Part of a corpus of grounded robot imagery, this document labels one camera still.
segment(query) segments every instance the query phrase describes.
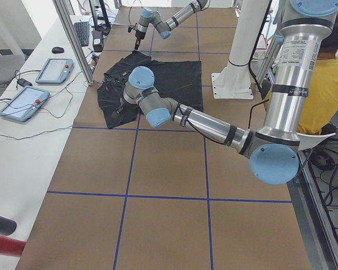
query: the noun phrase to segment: red cylinder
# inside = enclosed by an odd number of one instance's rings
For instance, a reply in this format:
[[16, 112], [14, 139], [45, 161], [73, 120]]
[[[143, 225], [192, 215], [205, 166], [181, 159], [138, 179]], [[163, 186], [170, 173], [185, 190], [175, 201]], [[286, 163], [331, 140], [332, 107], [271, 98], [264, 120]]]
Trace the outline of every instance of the red cylinder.
[[0, 255], [20, 257], [26, 242], [0, 235]]

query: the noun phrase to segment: black cylinder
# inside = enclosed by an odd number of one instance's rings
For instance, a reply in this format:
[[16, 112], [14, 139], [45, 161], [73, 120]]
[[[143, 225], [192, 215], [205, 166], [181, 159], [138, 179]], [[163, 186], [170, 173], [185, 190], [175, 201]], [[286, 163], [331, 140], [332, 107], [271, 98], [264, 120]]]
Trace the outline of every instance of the black cylinder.
[[0, 216], [0, 235], [10, 235], [16, 230], [16, 222]]

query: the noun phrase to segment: white table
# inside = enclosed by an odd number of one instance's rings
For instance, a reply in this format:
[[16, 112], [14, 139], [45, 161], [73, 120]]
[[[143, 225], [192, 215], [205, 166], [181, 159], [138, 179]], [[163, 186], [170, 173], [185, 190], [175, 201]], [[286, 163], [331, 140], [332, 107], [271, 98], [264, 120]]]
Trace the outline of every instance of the white table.
[[[73, 16], [72, 20], [87, 21], [89, 18], [89, 16]], [[54, 55], [51, 52], [54, 46], [63, 47], [65, 52]], [[90, 53], [90, 47], [83, 47], [85, 55]], [[40, 70], [50, 57], [71, 58], [74, 61], [74, 68], [62, 85], [36, 85], [35, 78], [38, 73], [24, 74], [21, 77], [32, 82], [33, 86], [50, 91], [53, 95], [61, 91], [81, 71], [60, 20], [53, 24], [21, 68], [21, 72]], [[16, 89], [16, 80], [13, 80], [1, 98], [12, 98], [21, 89], [20, 86]], [[68, 87], [74, 98], [62, 118], [56, 119], [44, 110], [39, 110], [26, 123], [0, 118], [0, 134], [21, 138], [71, 126], [86, 89], [87, 83], [83, 74], [80, 74]], [[63, 91], [43, 104], [43, 108], [50, 110], [54, 115], [61, 115], [70, 97], [68, 92]], [[24, 241], [28, 239], [69, 133], [70, 128], [22, 141], [0, 136], [0, 215], [17, 222], [16, 231], [9, 237]], [[19, 259], [15, 257], [0, 255], [0, 269], [15, 269], [18, 261]]]

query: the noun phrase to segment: blue tablet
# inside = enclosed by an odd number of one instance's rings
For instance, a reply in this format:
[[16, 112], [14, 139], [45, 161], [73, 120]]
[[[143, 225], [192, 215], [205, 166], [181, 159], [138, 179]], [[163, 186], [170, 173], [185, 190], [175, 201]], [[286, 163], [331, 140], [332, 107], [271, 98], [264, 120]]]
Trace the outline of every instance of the blue tablet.
[[0, 115], [19, 122], [25, 122], [49, 98], [46, 90], [25, 86], [8, 104], [0, 111]]
[[73, 65], [73, 60], [69, 58], [49, 58], [35, 82], [38, 84], [61, 84], [68, 78]]

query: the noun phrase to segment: computer mouse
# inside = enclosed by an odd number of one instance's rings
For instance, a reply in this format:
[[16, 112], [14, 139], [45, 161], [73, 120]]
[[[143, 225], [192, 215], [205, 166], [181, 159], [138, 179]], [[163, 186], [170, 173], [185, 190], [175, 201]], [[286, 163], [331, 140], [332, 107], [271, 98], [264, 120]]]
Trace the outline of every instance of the computer mouse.
[[63, 53], [64, 52], [64, 48], [61, 48], [61, 47], [54, 47], [52, 50], [51, 50], [52, 53]]

